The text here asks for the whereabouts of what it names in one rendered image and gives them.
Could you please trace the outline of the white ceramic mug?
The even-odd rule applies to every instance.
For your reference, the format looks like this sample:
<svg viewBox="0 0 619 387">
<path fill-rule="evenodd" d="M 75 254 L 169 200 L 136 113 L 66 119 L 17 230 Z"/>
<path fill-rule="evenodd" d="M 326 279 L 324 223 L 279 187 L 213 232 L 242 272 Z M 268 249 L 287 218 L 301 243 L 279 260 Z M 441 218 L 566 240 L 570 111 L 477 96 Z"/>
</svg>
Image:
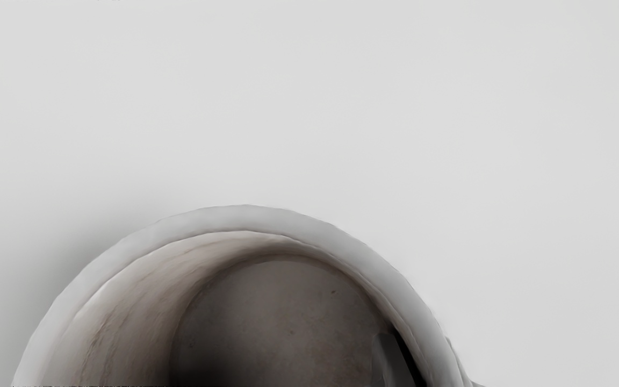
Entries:
<svg viewBox="0 0 619 387">
<path fill-rule="evenodd" d="M 287 209 L 136 231 L 55 299 L 13 387 L 482 387 L 397 269 Z"/>
</svg>

